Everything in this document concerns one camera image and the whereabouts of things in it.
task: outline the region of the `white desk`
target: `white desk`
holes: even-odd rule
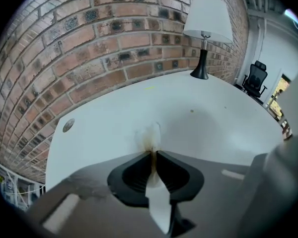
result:
[[[143,151],[135,135],[158,122],[161,148],[209,161],[250,165],[283,142],[278,123],[249,96],[209,75],[161,76],[101,96],[60,119],[51,144],[46,189],[73,172]],[[75,119],[72,128],[63,126]]]

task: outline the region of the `lamp base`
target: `lamp base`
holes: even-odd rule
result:
[[[194,69],[193,72],[190,73],[192,77],[199,79],[209,79],[206,69],[207,54],[207,50],[201,50],[198,66]]]

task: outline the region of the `white lampshade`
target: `white lampshade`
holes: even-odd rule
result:
[[[232,27],[226,3],[222,0],[193,0],[183,33],[200,38],[201,31],[210,35],[208,40],[232,43]]]

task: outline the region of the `black office chair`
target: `black office chair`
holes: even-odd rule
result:
[[[245,75],[243,81],[243,87],[247,91],[247,94],[256,98],[260,98],[265,89],[267,89],[267,87],[264,86],[263,91],[261,93],[259,92],[266,77],[267,72],[265,64],[259,61],[256,61],[255,64],[252,64],[250,66],[248,78],[247,75]]]

